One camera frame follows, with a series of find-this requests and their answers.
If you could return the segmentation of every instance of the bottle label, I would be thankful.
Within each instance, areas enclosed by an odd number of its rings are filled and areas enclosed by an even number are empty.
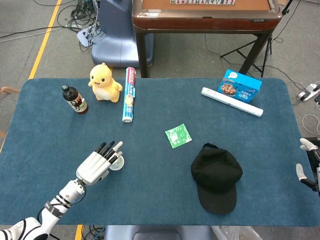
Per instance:
[[[79,93],[78,97],[73,101],[66,101],[77,113],[81,113],[87,108],[86,101],[82,101],[82,96]]]

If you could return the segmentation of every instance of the cookie image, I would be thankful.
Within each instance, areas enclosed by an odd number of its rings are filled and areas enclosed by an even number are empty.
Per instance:
[[[237,92],[237,90],[231,84],[222,85],[221,90],[224,94],[227,94],[227,95],[234,95]]]
[[[128,94],[125,97],[124,100],[125,104],[127,104],[129,107],[132,107],[134,105],[134,97],[131,94]]]

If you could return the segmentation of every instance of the black cap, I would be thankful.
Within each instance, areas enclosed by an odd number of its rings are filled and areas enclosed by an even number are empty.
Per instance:
[[[64,84],[64,85],[62,85],[62,91],[64,91],[64,92],[68,92],[69,90],[70,90],[70,87],[69,87],[69,85],[68,84]]]
[[[243,171],[227,150],[207,143],[191,165],[202,207],[214,214],[230,213],[237,203],[236,182]]]

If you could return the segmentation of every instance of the plush toy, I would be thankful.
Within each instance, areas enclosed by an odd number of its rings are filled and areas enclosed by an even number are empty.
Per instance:
[[[111,70],[104,62],[92,68],[88,86],[92,87],[98,101],[108,100],[115,104],[123,89],[121,84],[113,79]]]

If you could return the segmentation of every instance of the blue box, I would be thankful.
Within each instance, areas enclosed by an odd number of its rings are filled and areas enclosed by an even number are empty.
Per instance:
[[[228,69],[220,83],[218,92],[249,103],[259,92],[262,81]]]

